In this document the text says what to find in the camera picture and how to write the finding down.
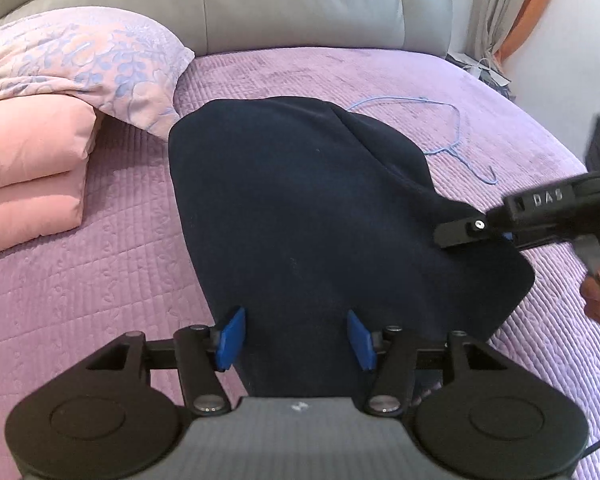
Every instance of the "pink pillow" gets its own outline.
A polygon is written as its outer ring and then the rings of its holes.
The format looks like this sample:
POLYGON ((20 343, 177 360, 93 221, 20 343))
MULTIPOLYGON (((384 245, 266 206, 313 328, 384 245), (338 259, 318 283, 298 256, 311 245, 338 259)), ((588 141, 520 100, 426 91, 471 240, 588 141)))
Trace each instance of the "pink pillow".
POLYGON ((82 222, 87 159, 66 173, 0 188, 0 251, 82 222))
POLYGON ((140 14, 49 10, 0 27, 0 100, 73 95, 167 139, 180 118, 173 91, 193 58, 169 29, 140 14))
POLYGON ((96 122, 91 105, 66 95, 0 101, 0 187, 75 168, 93 148, 96 122))

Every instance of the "curtain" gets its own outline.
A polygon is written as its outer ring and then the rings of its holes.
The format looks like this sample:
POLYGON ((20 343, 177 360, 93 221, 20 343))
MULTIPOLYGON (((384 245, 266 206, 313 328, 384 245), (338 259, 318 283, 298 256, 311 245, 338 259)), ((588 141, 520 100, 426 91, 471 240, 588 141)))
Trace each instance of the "curtain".
POLYGON ((542 16, 548 4, 549 0, 524 1, 511 32, 495 54, 499 63, 503 63, 507 57, 511 56, 525 43, 526 38, 531 35, 531 31, 538 24, 540 16, 542 16))
POLYGON ((500 67, 494 54, 503 45, 525 0, 474 0, 465 52, 500 67))

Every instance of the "purple quilted bedspread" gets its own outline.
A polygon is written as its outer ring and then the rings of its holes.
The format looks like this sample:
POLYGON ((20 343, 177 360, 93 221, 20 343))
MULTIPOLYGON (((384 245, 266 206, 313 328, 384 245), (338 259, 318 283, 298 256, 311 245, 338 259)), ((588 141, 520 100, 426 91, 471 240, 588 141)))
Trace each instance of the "purple quilted bedspread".
MULTIPOLYGON (((479 209, 520 187, 581 173, 582 165, 533 119, 467 73, 435 57, 380 50, 298 48, 195 60, 178 83, 181 115, 216 98, 303 95, 347 107, 366 97, 424 97, 461 111, 457 160, 429 157, 440 193, 479 209)), ((454 138, 448 107, 374 102, 357 109, 394 126, 423 150, 454 138)), ((91 156, 82 226, 0 254, 0 480, 17 478, 2 428, 25 394, 126 330, 165 338, 211 322, 189 261, 169 177, 165 144, 107 118, 91 156)), ((600 437, 600 330, 582 314, 583 269, 568 248, 528 253, 536 285, 493 337, 493 345, 574 399, 591 437, 600 437)), ((224 379, 237 397, 235 374, 224 379)), ((178 398, 173 373, 154 384, 178 398)), ((579 479, 600 480, 600 451, 579 479)))

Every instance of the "mounting bolt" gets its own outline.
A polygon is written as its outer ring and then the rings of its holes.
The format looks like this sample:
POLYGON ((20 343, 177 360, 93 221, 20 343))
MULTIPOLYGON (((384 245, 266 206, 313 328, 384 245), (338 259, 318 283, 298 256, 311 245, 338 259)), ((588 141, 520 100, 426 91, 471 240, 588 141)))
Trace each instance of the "mounting bolt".
POLYGON ((193 401, 193 407, 201 413, 215 413, 224 408, 224 399, 217 395, 200 395, 193 401))
POLYGON ((376 395, 369 399, 368 406, 375 413, 393 413, 400 409, 400 401, 390 395, 376 395))
POLYGON ((399 325, 388 325, 382 329, 381 337, 386 339, 387 341, 392 341, 394 337, 396 337, 400 332, 402 332, 402 327, 399 325))

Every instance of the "metal screw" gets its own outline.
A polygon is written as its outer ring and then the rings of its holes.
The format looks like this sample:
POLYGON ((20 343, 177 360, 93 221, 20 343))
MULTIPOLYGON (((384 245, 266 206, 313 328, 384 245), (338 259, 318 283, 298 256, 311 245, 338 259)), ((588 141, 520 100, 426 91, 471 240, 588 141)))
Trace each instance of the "metal screw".
POLYGON ((215 413, 224 408, 224 399, 217 395, 200 395, 193 401, 193 407, 202 413, 215 413))
POLYGON ((393 413, 400 409, 400 401, 391 395, 373 396, 368 405, 376 413, 393 413))

